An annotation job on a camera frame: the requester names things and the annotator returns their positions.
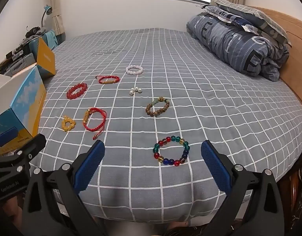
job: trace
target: silver bolt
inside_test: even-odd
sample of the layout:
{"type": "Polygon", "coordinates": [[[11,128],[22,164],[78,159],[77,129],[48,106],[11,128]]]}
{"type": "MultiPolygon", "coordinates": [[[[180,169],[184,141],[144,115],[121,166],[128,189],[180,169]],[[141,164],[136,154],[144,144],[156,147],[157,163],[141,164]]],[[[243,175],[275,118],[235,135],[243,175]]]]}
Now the silver bolt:
{"type": "Polygon", "coordinates": [[[237,165],[235,165],[235,169],[237,171],[242,171],[244,169],[244,167],[242,165],[240,165],[240,164],[237,164],[237,165]]]}
{"type": "Polygon", "coordinates": [[[271,176],[271,175],[272,175],[272,171],[269,170],[269,169],[266,169],[264,172],[265,172],[266,175],[268,175],[268,176],[271,176]]]}
{"type": "Polygon", "coordinates": [[[17,167],[17,171],[18,171],[18,172],[21,172],[22,170],[23,170],[23,167],[22,167],[22,166],[17,167]]]}
{"type": "Polygon", "coordinates": [[[70,164],[69,163],[65,163],[64,165],[61,166],[61,168],[63,170],[68,170],[68,169],[70,169],[70,164]]]}
{"type": "Polygon", "coordinates": [[[36,168],[36,169],[33,171],[33,173],[34,173],[35,175],[39,174],[39,173],[40,173],[40,168],[36,168]]]}

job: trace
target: wooden headboard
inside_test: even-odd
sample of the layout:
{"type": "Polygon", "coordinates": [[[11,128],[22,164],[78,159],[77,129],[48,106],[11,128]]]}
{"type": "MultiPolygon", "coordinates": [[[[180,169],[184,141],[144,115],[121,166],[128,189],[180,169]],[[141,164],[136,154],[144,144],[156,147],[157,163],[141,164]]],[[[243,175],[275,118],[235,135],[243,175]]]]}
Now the wooden headboard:
{"type": "Polygon", "coordinates": [[[255,7],[276,21],[291,41],[290,57],[280,71],[280,79],[297,95],[302,103],[302,21],[281,12],[255,7]]]}

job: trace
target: pearl hair clip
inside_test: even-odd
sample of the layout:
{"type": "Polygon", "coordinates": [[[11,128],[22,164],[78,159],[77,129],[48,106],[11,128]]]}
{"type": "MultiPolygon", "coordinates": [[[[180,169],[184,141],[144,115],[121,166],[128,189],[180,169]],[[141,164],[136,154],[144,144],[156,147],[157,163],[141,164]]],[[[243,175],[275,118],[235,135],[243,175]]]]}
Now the pearl hair clip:
{"type": "Polygon", "coordinates": [[[130,66],[126,67],[126,73],[129,75],[140,75],[143,73],[143,68],[142,68],[142,66],[130,65],[130,66]],[[139,71],[138,72],[130,71],[129,69],[131,69],[131,68],[139,69],[139,71]]]}
{"type": "Polygon", "coordinates": [[[134,93],[135,93],[135,91],[138,92],[138,93],[142,93],[142,89],[141,88],[134,87],[134,88],[131,88],[131,90],[129,92],[130,96],[133,96],[134,93]]]}

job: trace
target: red string bracelet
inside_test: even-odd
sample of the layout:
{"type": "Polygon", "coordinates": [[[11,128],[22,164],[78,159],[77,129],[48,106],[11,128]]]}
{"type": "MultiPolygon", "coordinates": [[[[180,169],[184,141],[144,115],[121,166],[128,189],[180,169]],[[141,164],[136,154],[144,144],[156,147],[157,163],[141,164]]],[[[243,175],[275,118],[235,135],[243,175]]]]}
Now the red string bracelet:
{"type": "Polygon", "coordinates": [[[98,80],[98,82],[100,84],[116,83],[116,82],[119,82],[119,80],[120,80],[120,78],[118,76],[115,76],[115,75],[109,75],[109,76],[97,75],[97,76],[95,76],[95,79],[97,79],[98,77],[100,77],[100,79],[98,80]],[[113,78],[115,80],[113,80],[113,81],[103,81],[104,79],[110,79],[110,78],[113,78]]]}
{"type": "Polygon", "coordinates": [[[88,89],[88,85],[84,82],[78,83],[77,85],[73,86],[70,90],[67,92],[67,98],[68,99],[75,99],[79,96],[81,96],[86,90],[88,89]],[[75,90],[82,88],[80,91],[78,91],[75,94],[72,94],[75,90]]]}
{"type": "Polygon", "coordinates": [[[105,128],[106,115],[107,114],[104,110],[96,108],[96,107],[87,109],[87,111],[85,112],[84,117],[83,117],[83,126],[85,127],[85,129],[88,131],[98,131],[99,129],[101,129],[97,134],[94,135],[93,140],[97,139],[97,137],[103,132],[103,130],[105,128]],[[86,124],[88,122],[89,116],[95,112],[99,112],[103,116],[103,122],[96,128],[90,129],[86,124]]]}

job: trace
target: bed sheet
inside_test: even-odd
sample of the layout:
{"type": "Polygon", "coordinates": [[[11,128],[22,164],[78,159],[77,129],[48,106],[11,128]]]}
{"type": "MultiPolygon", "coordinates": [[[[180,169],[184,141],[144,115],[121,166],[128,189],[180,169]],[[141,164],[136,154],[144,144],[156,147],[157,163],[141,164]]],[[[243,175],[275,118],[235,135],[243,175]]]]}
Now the bed sheet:
{"type": "MultiPolygon", "coordinates": [[[[57,74],[45,82],[39,124],[47,144],[32,160],[32,169],[58,169],[85,153],[94,133],[82,125],[84,112],[104,109],[107,121],[99,139],[105,143],[105,157],[80,193],[92,215],[163,223],[216,212],[225,194],[201,157],[206,139],[233,163],[251,171],[269,168],[277,180],[302,152],[302,105],[292,91],[281,81],[236,72],[187,32],[99,32],[65,41],[54,53],[57,74]],[[144,72],[126,74],[131,64],[141,65],[144,72]],[[117,75],[120,82],[101,85],[96,75],[117,75]],[[87,83],[88,90],[68,100],[67,90],[80,82],[87,83]],[[134,86],[143,92],[130,97],[134,86]],[[145,108],[159,96],[168,98],[171,106],[152,118],[145,108]],[[77,122],[73,130],[61,129],[64,115],[77,122]],[[191,147],[187,162],[179,167],[153,158],[154,144],[170,135],[183,137],[191,147]]],[[[100,122],[95,113],[89,127],[100,122]]],[[[176,142],[160,150],[172,159],[180,158],[182,151],[176,142]]]]}

